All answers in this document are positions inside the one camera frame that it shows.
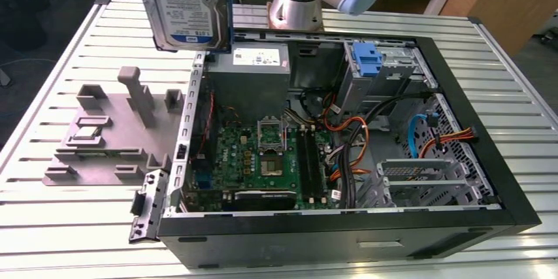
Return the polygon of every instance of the metal bracket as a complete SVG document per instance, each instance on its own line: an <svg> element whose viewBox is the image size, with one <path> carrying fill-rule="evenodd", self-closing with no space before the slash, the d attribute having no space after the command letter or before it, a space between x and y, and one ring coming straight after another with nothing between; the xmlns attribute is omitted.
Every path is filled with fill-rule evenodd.
<svg viewBox="0 0 558 279"><path fill-rule="evenodd" d="M168 173L155 170L147 173L141 189L136 191L131 213L136 216L129 231L129 244L159 242L157 229L164 209Z"/></svg>

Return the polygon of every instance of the small electronic component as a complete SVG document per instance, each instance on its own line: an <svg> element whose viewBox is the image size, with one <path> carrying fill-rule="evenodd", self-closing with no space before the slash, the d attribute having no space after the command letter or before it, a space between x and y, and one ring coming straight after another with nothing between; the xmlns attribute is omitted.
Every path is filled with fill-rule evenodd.
<svg viewBox="0 0 558 279"><path fill-rule="evenodd" d="M80 127L76 134L72 136L75 140L92 140L99 135L101 128L97 126Z"/></svg>
<svg viewBox="0 0 558 279"><path fill-rule="evenodd" d="M261 156L260 158L261 176L281 176L283 175L283 156Z"/></svg>

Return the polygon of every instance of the cable connector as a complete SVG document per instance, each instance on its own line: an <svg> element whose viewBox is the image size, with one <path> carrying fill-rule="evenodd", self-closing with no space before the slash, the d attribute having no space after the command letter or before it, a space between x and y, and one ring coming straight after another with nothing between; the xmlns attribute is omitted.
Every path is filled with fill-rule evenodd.
<svg viewBox="0 0 558 279"><path fill-rule="evenodd" d="M438 112L426 113L426 125L428 127L438 127L438 124L439 124Z"/></svg>

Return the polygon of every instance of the hard drive label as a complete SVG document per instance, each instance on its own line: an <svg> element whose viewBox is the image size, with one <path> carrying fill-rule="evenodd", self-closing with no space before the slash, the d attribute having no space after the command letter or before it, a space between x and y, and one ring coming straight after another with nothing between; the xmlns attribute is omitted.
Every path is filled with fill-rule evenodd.
<svg viewBox="0 0 558 279"><path fill-rule="evenodd" d="M280 66L279 49L236 48L232 64Z"/></svg>
<svg viewBox="0 0 558 279"><path fill-rule="evenodd" d="M209 42L212 38L211 0L160 0L167 32L180 42Z"/></svg>

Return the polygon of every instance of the aluminum slotted table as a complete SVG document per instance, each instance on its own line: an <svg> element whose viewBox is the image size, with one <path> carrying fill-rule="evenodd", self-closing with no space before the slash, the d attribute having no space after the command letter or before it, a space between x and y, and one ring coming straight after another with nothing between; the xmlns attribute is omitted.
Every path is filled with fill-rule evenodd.
<svg viewBox="0 0 558 279"><path fill-rule="evenodd" d="M192 53L155 50L140 0L99 0L0 153L0 277L548 278L558 276L558 119L482 24L466 18L324 10L326 31L431 37L539 213L542 225L446 259L189 271L163 244L128 245L129 186L48 187L53 150L83 84L124 93L119 68L152 93L187 92ZM236 27L267 27L263 6L235 7Z"/></svg>

